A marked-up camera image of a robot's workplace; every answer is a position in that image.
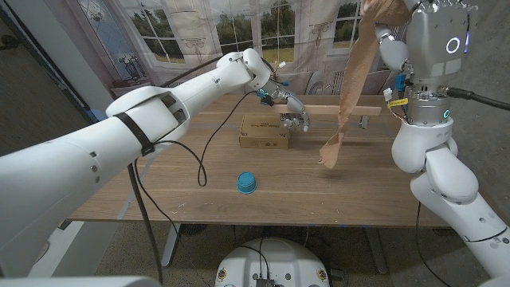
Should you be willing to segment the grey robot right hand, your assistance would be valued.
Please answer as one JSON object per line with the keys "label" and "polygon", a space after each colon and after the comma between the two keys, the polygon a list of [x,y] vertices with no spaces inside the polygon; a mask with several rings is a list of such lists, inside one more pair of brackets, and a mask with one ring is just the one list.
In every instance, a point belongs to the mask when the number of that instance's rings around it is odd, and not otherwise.
{"label": "grey robot right hand", "polygon": [[449,100],[439,91],[461,70],[478,26],[479,8],[463,1],[406,1],[411,13],[405,41],[390,23],[375,22],[383,62],[406,76],[405,121],[433,127],[449,120]]}

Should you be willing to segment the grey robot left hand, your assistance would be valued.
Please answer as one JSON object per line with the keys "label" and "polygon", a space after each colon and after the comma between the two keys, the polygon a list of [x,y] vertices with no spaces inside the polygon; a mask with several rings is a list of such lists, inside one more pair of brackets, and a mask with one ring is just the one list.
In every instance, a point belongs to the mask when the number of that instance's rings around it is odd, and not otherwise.
{"label": "grey robot left hand", "polygon": [[269,81],[266,85],[256,89],[261,104],[272,107],[274,104],[286,104],[290,113],[283,115],[283,124],[287,128],[300,126],[307,132],[310,126],[310,117],[304,104],[283,84]]}

